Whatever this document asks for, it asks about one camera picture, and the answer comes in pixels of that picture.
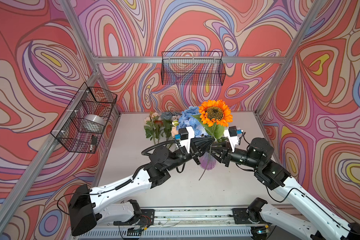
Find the purple ribbed glass vase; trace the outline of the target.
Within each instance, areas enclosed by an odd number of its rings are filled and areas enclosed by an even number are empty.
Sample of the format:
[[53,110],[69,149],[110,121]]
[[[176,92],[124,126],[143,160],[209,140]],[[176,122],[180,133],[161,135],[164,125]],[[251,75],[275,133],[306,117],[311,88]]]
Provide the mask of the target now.
[[209,153],[205,153],[202,157],[199,158],[200,167],[204,170],[212,170],[217,163],[217,160]]

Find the cream peach rose bunch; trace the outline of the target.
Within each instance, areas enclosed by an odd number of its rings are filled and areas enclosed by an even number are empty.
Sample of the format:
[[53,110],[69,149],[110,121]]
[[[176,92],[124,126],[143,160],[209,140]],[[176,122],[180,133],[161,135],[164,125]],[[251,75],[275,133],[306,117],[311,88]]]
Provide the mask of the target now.
[[154,144],[173,139],[178,134],[180,112],[150,112],[145,118],[145,135]]

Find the orange flower green leaves stem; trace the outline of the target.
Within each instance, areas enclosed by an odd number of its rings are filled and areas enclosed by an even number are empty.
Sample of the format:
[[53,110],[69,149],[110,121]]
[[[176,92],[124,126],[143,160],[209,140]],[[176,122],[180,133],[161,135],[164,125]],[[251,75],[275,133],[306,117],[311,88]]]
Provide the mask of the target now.
[[220,140],[224,135],[224,130],[229,127],[233,121],[233,116],[228,105],[223,100],[208,100],[199,106],[199,115],[194,116],[208,133],[208,136],[215,138],[215,142]]

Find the blue hydrangea flower stem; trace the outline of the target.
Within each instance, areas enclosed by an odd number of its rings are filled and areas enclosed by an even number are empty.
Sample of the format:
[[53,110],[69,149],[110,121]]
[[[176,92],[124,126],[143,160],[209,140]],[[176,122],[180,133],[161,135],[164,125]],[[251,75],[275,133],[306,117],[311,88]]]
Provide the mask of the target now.
[[208,133],[202,124],[194,118],[194,116],[199,114],[199,107],[189,107],[188,109],[182,111],[178,119],[176,131],[181,128],[192,127],[196,138],[208,136]]

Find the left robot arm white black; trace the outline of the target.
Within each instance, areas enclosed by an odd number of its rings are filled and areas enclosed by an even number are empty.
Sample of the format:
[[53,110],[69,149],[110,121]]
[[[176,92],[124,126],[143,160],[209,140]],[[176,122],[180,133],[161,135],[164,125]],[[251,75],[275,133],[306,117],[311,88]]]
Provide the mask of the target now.
[[213,137],[171,140],[151,146],[141,152],[150,162],[138,167],[133,175],[103,187],[89,188],[84,184],[72,193],[68,203],[68,215],[72,236],[92,230],[102,213],[111,204],[135,193],[162,185],[171,176],[170,171],[190,160],[199,162],[199,157],[211,149]]

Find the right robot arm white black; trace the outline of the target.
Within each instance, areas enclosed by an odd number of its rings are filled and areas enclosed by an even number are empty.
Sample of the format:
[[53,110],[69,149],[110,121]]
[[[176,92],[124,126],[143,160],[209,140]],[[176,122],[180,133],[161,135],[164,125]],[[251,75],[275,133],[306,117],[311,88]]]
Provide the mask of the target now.
[[225,166],[230,163],[246,166],[268,192],[277,193],[306,218],[300,220],[257,198],[252,202],[254,210],[247,209],[252,220],[261,218],[302,240],[360,240],[360,224],[337,216],[309,194],[284,167],[272,161],[274,148],[266,139],[254,138],[246,150],[237,148],[238,142],[238,138],[233,138],[227,143],[213,143],[208,150]]

